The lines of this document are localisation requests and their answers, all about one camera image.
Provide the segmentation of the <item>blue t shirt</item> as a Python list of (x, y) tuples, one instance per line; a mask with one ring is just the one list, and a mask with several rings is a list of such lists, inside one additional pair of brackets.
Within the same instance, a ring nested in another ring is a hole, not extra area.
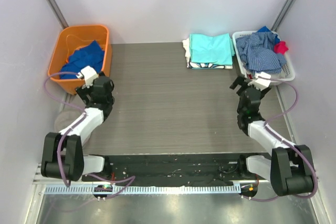
[(67, 63), (63, 65), (60, 72), (78, 73), (86, 66), (94, 68), (99, 73), (102, 69), (104, 51), (94, 40), (88, 46), (82, 47), (69, 56)]

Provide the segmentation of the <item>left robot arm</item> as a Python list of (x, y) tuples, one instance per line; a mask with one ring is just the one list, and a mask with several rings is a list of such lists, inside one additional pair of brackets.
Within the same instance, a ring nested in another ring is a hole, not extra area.
[(83, 146), (91, 133), (110, 115), (114, 104), (113, 89), (113, 81), (103, 72), (95, 77), (91, 86), (75, 88), (85, 108), (68, 127), (45, 136), (40, 167), (42, 176), (62, 179), (67, 187), (83, 175), (94, 174), (102, 182), (111, 177), (109, 158), (85, 155)]

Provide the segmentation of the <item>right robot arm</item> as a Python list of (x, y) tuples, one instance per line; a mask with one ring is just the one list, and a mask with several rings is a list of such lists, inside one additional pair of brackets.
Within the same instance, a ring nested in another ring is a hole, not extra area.
[(318, 179), (311, 150), (306, 145), (296, 145), (269, 126), (260, 112), (262, 98), (270, 91), (273, 79), (262, 72), (254, 80), (239, 76), (230, 85), (238, 89), (237, 124), (252, 140), (257, 141), (270, 155), (241, 157), (237, 173), (242, 179), (259, 175), (268, 180), (277, 197), (294, 195), (310, 198), (318, 189)]

